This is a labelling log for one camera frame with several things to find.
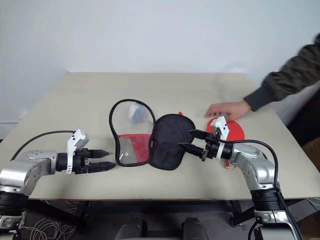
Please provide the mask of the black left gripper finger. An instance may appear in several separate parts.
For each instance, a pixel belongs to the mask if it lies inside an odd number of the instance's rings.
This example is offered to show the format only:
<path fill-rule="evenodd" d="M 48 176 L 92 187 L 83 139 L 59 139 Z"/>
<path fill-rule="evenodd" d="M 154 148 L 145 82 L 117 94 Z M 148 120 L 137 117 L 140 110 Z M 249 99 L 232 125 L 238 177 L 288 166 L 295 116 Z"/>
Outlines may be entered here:
<path fill-rule="evenodd" d="M 102 161 L 96 163 L 90 163 L 87 166 L 87 173 L 99 173 L 109 171 L 117 166 L 114 162 Z"/>
<path fill-rule="evenodd" d="M 102 149 L 91 149 L 89 150 L 90 159 L 100 159 L 108 156 L 110 153 Z"/>

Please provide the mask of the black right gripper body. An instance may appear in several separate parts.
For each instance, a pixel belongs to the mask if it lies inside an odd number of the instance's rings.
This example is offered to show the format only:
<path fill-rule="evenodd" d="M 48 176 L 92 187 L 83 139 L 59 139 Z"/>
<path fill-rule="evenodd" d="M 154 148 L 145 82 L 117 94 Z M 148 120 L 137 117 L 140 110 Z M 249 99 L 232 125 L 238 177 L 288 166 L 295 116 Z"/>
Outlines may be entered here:
<path fill-rule="evenodd" d="M 220 143 L 213 133 L 205 133 L 205 149 L 203 150 L 201 160 L 204 162 L 207 158 L 213 159 L 217 156 Z"/>

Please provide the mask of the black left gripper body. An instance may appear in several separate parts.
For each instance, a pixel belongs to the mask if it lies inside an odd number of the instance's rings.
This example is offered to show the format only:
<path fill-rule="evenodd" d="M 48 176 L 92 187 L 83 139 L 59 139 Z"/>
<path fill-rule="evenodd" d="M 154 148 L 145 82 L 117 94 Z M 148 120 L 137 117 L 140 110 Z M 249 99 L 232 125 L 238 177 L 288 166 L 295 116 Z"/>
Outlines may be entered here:
<path fill-rule="evenodd" d="M 93 158 L 94 151 L 88 148 L 83 148 L 81 150 L 76 150 L 73 156 L 73 172 L 78 174 L 88 174 L 93 173 L 93 165 L 88 161 L 88 159 Z"/>

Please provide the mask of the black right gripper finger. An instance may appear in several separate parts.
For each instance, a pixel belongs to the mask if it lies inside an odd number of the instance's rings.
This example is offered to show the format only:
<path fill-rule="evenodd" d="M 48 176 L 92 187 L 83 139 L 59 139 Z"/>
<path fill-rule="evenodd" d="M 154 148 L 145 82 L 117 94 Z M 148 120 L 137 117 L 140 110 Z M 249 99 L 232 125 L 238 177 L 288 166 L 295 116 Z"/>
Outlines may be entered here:
<path fill-rule="evenodd" d="M 189 130 L 188 133 L 192 135 L 193 138 L 200 139 L 200 140 L 205 140 L 209 136 L 208 132 L 198 130 L 198 129 Z"/>
<path fill-rule="evenodd" d="M 194 144 L 191 143 L 179 143 L 178 144 L 181 149 L 183 149 L 185 152 L 192 154 L 194 156 L 197 156 L 199 158 L 203 157 L 204 149 L 200 148 Z"/>

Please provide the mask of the person's bare hand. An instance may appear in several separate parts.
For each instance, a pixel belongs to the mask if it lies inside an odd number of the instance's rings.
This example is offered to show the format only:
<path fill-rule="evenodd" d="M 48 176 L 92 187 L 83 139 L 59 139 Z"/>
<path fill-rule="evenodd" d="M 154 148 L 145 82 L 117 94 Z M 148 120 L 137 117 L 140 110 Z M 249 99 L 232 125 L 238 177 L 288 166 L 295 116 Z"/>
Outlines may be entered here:
<path fill-rule="evenodd" d="M 205 117 L 225 115 L 228 121 L 235 121 L 244 117 L 251 111 L 246 101 L 224 102 L 211 104 L 205 113 Z"/>

